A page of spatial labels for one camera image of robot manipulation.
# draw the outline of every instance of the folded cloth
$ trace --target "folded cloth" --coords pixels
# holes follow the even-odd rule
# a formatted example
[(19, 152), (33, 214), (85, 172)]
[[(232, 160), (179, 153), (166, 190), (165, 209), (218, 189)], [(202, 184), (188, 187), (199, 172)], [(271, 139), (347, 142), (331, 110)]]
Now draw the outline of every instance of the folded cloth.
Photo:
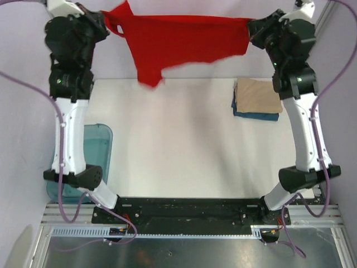
[(127, 1), (103, 13), (107, 28), (127, 40), (139, 82), (151, 87), (164, 68), (244, 55), (249, 44), (250, 18), (136, 16)]
[(238, 78), (235, 87), (237, 112), (241, 113), (281, 113), (283, 108), (279, 94), (274, 91), (271, 81)]
[(251, 119), (259, 119), (265, 121), (278, 121), (279, 114), (278, 113), (241, 113), (237, 112), (237, 103), (235, 102), (235, 91), (233, 93), (232, 105), (233, 115), (239, 116), (243, 118), (251, 118)]

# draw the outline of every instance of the beige folded cloth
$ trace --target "beige folded cloth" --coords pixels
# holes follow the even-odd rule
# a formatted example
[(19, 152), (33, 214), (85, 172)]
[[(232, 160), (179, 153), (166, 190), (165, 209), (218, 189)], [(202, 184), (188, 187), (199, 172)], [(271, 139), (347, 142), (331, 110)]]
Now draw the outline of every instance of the beige folded cloth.
[(283, 107), (271, 81), (238, 78), (235, 88), (237, 112), (281, 113)]

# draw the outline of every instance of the teal bin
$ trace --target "teal bin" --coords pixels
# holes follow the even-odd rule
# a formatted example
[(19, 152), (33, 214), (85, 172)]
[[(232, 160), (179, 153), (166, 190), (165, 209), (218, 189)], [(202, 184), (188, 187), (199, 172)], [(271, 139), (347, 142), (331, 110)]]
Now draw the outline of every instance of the teal bin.
[[(103, 169), (103, 181), (107, 183), (110, 154), (112, 152), (113, 133), (112, 130), (103, 124), (84, 126), (84, 157), (85, 162), (90, 165), (101, 166)], [(58, 202), (58, 183), (47, 182), (47, 194)], [(82, 192), (64, 185), (62, 201), (64, 204), (77, 204)], [(82, 203), (90, 202), (89, 198), (84, 198)]]

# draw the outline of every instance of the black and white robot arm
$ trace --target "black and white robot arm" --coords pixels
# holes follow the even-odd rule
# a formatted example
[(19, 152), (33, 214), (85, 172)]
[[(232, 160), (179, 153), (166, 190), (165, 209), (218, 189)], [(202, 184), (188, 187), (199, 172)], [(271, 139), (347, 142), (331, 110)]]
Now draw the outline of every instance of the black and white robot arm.
[[(325, 163), (329, 177), (341, 174), (340, 166), (333, 165), (327, 153), (318, 106), (315, 118), (310, 117), (319, 93), (315, 72), (306, 62), (316, 42), (315, 25), (311, 23), (314, 10), (313, 1), (297, 0), (291, 13), (285, 14), (278, 9), (267, 18), (248, 23), (251, 43), (265, 49), (274, 66), (274, 91), (279, 94), (289, 115), (296, 149), (296, 166), (281, 169), (279, 183), (263, 197), (267, 210), (281, 209), (296, 193), (323, 182), (321, 161)], [(313, 120), (323, 159), (318, 155)]]
[[(94, 84), (90, 71), (93, 51), (95, 44), (108, 36), (104, 17), (101, 12), (90, 12), (66, 0), (47, 0), (47, 8), (54, 16), (45, 28), (45, 43), (52, 52), (50, 95), (60, 107), (64, 123), (56, 119), (55, 158), (44, 178), (58, 181), (62, 164), (63, 183), (89, 192), (98, 203), (112, 209), (118, 196), (102, 181), (101, 167), (85, 163), (83, 150), (84, 118)], [(296, 148), (296, 166), (281, 169), (279, 183), (262, 197), (266, 212), (280, 209), (296, 193), (324, 181), (320, 161), (324, 161), (331, 178), (341, 173), (326, 151), (318, 110), (316, 118), (310, 118), (318, 94), (315, 72), (306, 63), (316, 41), (315, 26), (310, 22), (314, 10), (313, 1), (297, 0), (291, 13), (278, 9), (248, 23), (251, 43), (265, 49), (271, 58), (274, 90), (289, 115)], [(317, 123), (323, 159), (317, 153), (311, 120)], [(64, 162), (60, 163), (62, 128), (65, 147)]]
[[(59, 181), (88, 192), (99, 204), (114, 208), (117, 195), (102, 181), (102, 168), (88, 165), (84, 159), (84, 119), (94, 76), (91, 62), (95, 44), (108, 35), (101, 12), (90, 12), (81, 4), (48, 0), (53, 15), (46, 27), (45, 43), (51, 50), (50, 96), (61, 110), (64, 122), (56, 118), (55, 157), (44, 178)], [(63, 162), (60, 162), (60, 132), (64, 130)]]

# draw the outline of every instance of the red fabric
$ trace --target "red fabric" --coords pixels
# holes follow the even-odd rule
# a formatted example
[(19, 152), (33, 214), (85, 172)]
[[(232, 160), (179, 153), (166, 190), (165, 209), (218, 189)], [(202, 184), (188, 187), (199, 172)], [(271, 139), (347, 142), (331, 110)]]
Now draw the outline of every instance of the red fabric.
[(103, 13), (107, 27), (127, 40), (139, 82), (151, 87), (164, 68), (244, 55), (249, 44), (248, 18), (136, 16), (128, 2)]

